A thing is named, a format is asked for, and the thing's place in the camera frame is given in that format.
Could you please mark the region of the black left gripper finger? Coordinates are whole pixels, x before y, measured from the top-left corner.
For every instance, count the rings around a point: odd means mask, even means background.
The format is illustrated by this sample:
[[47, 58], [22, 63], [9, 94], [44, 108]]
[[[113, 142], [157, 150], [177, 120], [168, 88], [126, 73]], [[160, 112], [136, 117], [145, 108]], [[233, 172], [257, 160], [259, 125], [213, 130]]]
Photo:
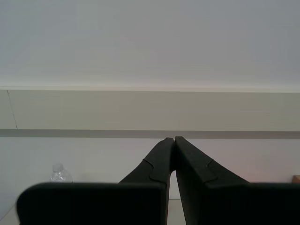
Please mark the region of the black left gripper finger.
[[23, 191], [22, 225], [165, 225], [174, 140], [157, 143], [119, 183], [41, 183]]
[[298, 225], [300, 186], [251, 183], [185, 138], [175, 138], [176, 177], [188, 225]]

